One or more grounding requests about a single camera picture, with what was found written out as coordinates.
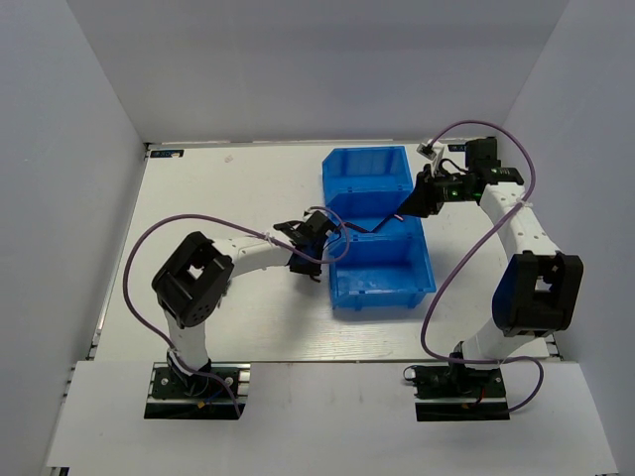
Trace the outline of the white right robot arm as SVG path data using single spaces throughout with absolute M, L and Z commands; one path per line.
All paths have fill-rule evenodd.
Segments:
M 527 343 L 570 327 L 583 263 L 549 238 L 530 207 L 521 174 L 498 159 L 495 138 L 467 142 L 465 165 L 453 174 L 444 168 L 445 150 L 418 147 L 429 163 L 399 214 L 427 218 L 446 203 L 474 202 L 490 219 L 488 234 L 499 238 L 508 258 L 490 319 L 451 355 L 460 362 L 447 371 L 449 386 L 468 396 L 482 386 L 482 370 L 497 368 Z

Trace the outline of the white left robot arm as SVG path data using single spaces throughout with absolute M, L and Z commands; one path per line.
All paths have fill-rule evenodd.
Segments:
M 315 210 L 302 220 L 236 238 L 213 240 L 199 231 L 190 233 L 152 281 L 168 323 L 168 359 L 178 369 L 175 381 L 179 388 L 197 396 L 208 387 L 210 360 L 204 322 L 233 279 L 275 267 L 316 278 L 324 245 L 340 230 L 324 212 Z

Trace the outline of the long dark hex key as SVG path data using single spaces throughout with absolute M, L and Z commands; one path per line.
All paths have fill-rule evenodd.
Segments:
M 382 219 L 382 221 L 377 224 L 374 228 L 372 228 L 369 232 L 370 233 L 376 233 L 378 231 L 380 231 L 386 224 L 388 224 L 391 221 L 394 220 L 398 220 L 399 222 L 403 222 L 404 218 L 398 214 L 392 214 L 389 216 L 386 216 L 384 219 Z

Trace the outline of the large dark hex key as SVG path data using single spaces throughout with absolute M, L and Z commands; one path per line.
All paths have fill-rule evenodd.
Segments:
M 356 225 L 356 224 L 353 224 L 353 223 L 350 223 L 350 222 L 344 222 L 343 226 L 346 227 L 347 229 L 356 231 L 358 233 L 364 233 L 364 234 L 374 233 L 373 230 L 368 230 L 366 228 L 363 228 L 363 227 L 361 227 L 359 225 Z

